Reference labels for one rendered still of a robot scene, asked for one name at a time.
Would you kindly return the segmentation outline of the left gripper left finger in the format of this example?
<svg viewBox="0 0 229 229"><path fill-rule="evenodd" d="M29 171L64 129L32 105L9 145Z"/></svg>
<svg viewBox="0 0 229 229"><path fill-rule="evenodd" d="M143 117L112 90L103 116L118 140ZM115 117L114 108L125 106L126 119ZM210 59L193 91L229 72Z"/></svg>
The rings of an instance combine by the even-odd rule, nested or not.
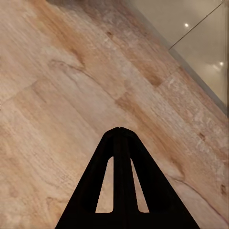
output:
<svg viewBox="0 0 229 229"><path fill-rule="evenodd" d="M96 213L108 160L114 157L114 210ZM55 229L127 229L119 127L106 132Z"/></svg>

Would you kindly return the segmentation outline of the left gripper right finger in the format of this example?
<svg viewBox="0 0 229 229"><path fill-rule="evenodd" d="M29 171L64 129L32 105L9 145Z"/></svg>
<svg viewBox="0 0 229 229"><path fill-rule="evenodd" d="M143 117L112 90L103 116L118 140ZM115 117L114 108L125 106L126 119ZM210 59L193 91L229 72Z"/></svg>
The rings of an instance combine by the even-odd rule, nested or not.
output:
<svg viewBox="0 0 229 229"><path fill-rule="evenodd" d="M200 229L138 135L120 127L127 229ZM131 159L149 209L138 210Z"/></svg>

